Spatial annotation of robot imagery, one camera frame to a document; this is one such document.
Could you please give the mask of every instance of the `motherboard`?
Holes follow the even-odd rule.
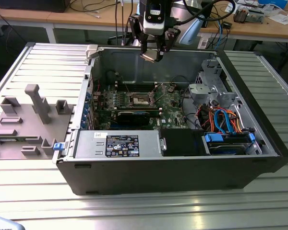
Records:
[[[181,110],[181,90],[175,84],[115,83],[93,93],[93,129],[159,130],[187,128]]]

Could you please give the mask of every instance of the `black computer case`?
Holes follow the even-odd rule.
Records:
[[[62,13],[71,0],[0,0],[1,9],[50,11]]]

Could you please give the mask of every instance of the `power supply label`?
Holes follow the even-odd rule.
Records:
[[[106,157],[139,157],[139,136],[107,136]]]

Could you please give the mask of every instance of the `blue latch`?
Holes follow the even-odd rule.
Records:
[[[255,138],[253,133],[250,133],[249,137],[250,137],[252,143],[254,143],[256,141],[256,138]]]
[[[53,150],[55,151],[63,151],[65,149],[65,142],[55,143],[53,146]]]
[[[207,133],[205,140],[206,142],[223,142],[223,137],[219,133]]]

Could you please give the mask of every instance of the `aluminum extrusion table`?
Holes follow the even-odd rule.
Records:
[[[25,47],[0,83],[0,102],[3,96],[16,96],[31,103],[22,89],[38,83],[49,103],[65,99],[77,106],[85,50],[85,45]],[[288,147],[288,86],[261,56],[227,55],[245,72],[242,78]],[[263,71],[248,76],[247,68]],[[52,160],[0,161],[0,216],[27,230],[288,230],[288,165],[243,190],[77,196]]]

